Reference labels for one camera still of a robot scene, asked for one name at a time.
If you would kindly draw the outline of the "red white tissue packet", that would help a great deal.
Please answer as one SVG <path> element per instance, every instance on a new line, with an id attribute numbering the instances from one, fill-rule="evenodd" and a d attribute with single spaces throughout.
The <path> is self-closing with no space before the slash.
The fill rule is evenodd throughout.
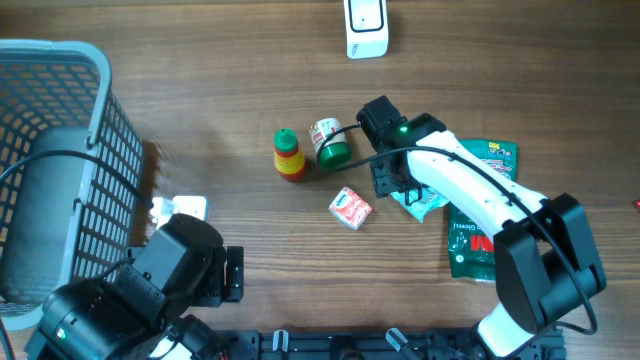
<path id="1" fill-rule="evenodd" d="M 341 223 L 352 230 L 358 230 L 371 214 L 372 207 L 356 192 L 343 187 L 328 207 Z"/>

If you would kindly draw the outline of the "red yellow sauce bottle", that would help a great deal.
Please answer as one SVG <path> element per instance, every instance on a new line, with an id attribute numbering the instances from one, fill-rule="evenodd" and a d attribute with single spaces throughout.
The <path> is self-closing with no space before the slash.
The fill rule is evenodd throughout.
<path id="1" fill-rule="evenodd" d="M 295 132 L 282 128 L 274 135 L 274 166 L 288 181 L 299 181 L 306 171 L 306 158 L 299 149 Z"/>

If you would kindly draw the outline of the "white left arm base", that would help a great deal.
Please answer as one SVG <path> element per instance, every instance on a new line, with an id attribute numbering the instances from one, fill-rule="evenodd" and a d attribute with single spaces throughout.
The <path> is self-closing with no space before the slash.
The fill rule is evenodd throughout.
<path id="1" fill-rule="evenodd" d="M 219 360 L 221 345 L 216 333 L 194 315 L 178 319 L 160 337 L 147 356 L 153 360 Z"/>

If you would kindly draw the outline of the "green 3M gloves packet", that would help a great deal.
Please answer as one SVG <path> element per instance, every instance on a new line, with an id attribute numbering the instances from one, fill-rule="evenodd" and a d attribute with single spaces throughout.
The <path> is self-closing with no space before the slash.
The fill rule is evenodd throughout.
<path id="1" fill-rule="evenodd" d="M 519 147 L 514 142 L 468 139 L 460 143 L 504 177 L 515 181 Z M 493 283 L 493 243 L 468 216 L 449 204 L 448 255 L 453 278 Z"/>

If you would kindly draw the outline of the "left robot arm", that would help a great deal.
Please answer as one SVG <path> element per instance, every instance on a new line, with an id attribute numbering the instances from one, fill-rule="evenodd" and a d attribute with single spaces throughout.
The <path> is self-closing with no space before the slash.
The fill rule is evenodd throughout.
<path id="1" fill-rule="evenodd" d="M 30 359 L 221 359 L 224 347 L 190 307 L 238 303 L 244 249 L 206 221 L 175 214 L 139 253 L 55 290 L 25 351 Z"/>

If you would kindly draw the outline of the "teal wet wipes packet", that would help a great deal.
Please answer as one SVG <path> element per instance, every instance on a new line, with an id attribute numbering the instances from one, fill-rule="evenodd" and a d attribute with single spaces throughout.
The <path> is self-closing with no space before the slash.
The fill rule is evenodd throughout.
<path id="1" fill-rule="evenodd" d="M 392 192 L 391 197 L 420 223 L 424 222 L 429 212 L 449 203 L 446 197 L 429 187 L 407 192 Z"/>

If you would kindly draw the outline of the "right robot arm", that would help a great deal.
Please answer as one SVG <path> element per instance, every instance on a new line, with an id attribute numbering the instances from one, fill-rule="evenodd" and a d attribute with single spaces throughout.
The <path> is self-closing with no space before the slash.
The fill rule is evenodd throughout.
<path id="1" fill-rule="evenodd" d="M 508 359 L 581 307 L 597 330 L 591 298 L 606 275 L 583 206 L 563 193 L 550 199 L 504 177 L 474 156 L 428 113 L 409 120 L 381 96 L 357 113 L 375 153 L 367 158 L 377 196 L 429 187 L 446 197 L 494 247 L 498 305 L 461 349 L 469 359 Z"/>

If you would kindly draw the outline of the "green lid white jar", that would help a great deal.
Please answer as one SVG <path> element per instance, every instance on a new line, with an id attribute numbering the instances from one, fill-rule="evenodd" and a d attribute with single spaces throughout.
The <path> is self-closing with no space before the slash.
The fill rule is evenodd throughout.
<path id="1" fill-rule="evenodd" d="M 316 152 L 316 163 L 321 169 L 335 169 L 346 164 L 352 157 L 351 147 L 337 118 L 316 121 L 309 129 Z"/>

